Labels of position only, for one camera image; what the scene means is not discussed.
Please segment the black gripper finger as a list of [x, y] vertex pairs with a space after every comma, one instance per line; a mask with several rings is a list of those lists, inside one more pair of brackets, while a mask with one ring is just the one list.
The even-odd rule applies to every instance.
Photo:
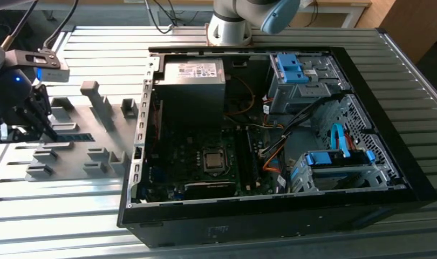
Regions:
[[40, 104], [24, 104], [20, 117], [24, 120], [25, 133], [20, 137], [24, 141], [52, 141], [52, 127], [48, 116], [50, 115], [50, 107]]
[[33, 87], [34, 106], [37, 110], [37, 118], [41, 122], [44, 133], [52, 141], [57, 141], [57, 133], [52, 129], [49, 116], [52, 115], [49, 96], [45, 84], [38, 84]]

